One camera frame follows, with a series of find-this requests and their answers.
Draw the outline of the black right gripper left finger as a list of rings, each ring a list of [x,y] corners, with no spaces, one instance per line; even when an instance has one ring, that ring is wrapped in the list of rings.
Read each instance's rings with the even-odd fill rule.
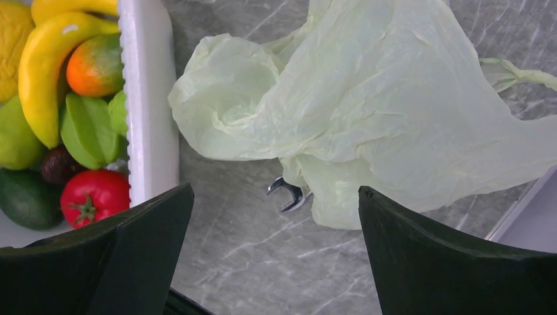
[[[163,314],[194,192],[181,184],[122,213],[1,249],[2,314]]]

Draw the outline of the light green plastic bag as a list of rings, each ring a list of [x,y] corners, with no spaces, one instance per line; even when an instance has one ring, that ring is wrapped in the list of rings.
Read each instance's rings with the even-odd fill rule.
[[[556,165],[556,117],[522,121],[499,93],[556,78],[478,54],[444,1],[311,1],[257,44],[203,38],[168,100],[216,160],[280,160],[317,224],[358,230],[358,189],[416,212],[517,186]]]

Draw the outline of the yellow fake banana bunch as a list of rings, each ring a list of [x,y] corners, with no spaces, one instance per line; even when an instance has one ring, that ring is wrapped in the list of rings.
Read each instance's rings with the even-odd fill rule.
[[[18,92],[28,125],[47,148],[60,142],[58,80],[64,61],[85,40],[118,32],[116,22],[73,10],[47,18],[29,35],[18,69]]]

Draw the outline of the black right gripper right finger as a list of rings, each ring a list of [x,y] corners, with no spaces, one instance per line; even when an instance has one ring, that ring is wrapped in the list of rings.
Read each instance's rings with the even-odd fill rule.
[[[556,255],[494,243],[369,186],[359,217],[383,314],[555,314]]]

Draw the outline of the light green fake pear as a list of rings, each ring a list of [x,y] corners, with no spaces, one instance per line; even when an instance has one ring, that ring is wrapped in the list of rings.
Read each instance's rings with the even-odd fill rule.
[[[19,96],[1,106],[1,168],[23,170],[40,164],[47,149],[31,130]]]

